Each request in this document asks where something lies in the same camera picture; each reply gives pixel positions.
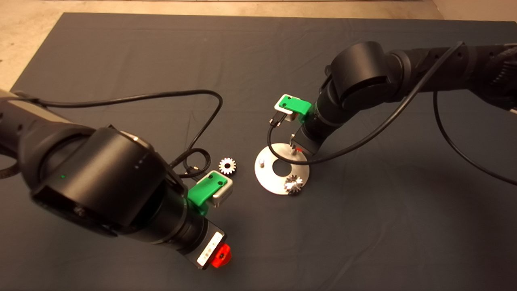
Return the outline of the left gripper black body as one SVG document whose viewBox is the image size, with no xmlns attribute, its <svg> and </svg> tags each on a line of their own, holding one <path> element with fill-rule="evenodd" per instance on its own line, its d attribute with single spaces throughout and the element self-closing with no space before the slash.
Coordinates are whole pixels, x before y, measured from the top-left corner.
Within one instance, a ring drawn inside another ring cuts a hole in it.
<svg viewBox="0 0 517 291">
<path fill-rule="evenodd" d="M 227 234 L 205 217 L 195 220 L 189 227 L 187 244 L 181 254 L 198 269 L 207 269 L 216 253 L 225 243 Z"/>
</svg>

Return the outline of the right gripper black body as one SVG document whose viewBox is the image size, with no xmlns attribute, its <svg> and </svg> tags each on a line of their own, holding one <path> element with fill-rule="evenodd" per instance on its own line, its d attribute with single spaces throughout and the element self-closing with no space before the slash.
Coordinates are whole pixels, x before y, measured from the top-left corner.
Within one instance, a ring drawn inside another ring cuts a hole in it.
<svg viewBox="0 0 517 291">
<path fill-rule="evenodd" d="M 296 133 L 292 135 L 290 143 L 295 148 L 301 148 L 304 154 L 314 156 L 321 149 L 324 140 L 312 136 L 308 130 L 306 130 L 305 125 L 301 125 Z"/>
</svg>

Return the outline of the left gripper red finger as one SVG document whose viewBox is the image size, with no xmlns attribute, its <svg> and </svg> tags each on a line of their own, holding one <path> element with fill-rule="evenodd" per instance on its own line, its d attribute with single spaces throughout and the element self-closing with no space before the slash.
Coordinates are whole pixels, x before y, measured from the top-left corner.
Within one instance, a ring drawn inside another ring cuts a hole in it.
<svg viewBox="0 0 517 291">
<path fill-rule="evenodd" d="M 227 265 L 231 260 L 231 247 L 224 243 L 216 252 L 213 258 L 213 267 L 220 268 L 222 266 Z"/>
</svg>

